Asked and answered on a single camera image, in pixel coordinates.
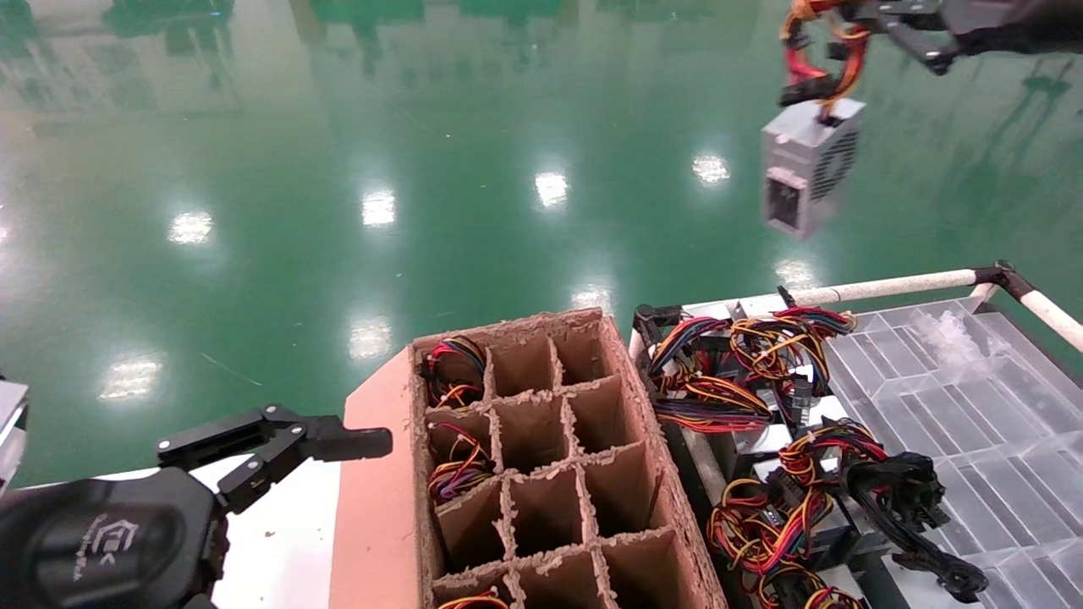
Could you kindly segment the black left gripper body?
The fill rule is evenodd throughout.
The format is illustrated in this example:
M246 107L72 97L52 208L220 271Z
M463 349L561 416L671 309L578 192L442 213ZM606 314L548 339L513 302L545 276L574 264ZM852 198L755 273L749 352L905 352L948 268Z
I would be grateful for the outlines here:
M5 494L4 608L182 608L223 574L229 521L193 475L162 468Z

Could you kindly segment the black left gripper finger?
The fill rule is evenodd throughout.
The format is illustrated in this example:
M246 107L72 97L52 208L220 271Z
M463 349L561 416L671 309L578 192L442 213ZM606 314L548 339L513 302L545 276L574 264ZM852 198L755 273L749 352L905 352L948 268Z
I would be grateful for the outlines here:
M306 459L384 458L393 451L387 428L348 429L339 416L303 416L280 404L252 409L159 441L159 467L191 471L220 459L244 462L217 483L224 510L251 508Z

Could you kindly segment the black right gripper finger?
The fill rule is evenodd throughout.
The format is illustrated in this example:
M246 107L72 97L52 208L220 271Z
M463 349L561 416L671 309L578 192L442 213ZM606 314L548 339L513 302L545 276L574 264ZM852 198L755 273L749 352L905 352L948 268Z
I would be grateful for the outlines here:
M896 20L885 24L885 33L893 46L932 74L945 74L962 54L958 40L943 20Z
M900 23L912 28L944 28L943 1L844 1L844 20L871 28Z

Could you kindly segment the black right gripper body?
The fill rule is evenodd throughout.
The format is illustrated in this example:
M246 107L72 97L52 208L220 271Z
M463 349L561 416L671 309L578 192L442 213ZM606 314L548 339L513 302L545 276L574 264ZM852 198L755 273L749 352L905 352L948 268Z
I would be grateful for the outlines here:
M1080 1L944 1L943 22L968 57L1082 52Z

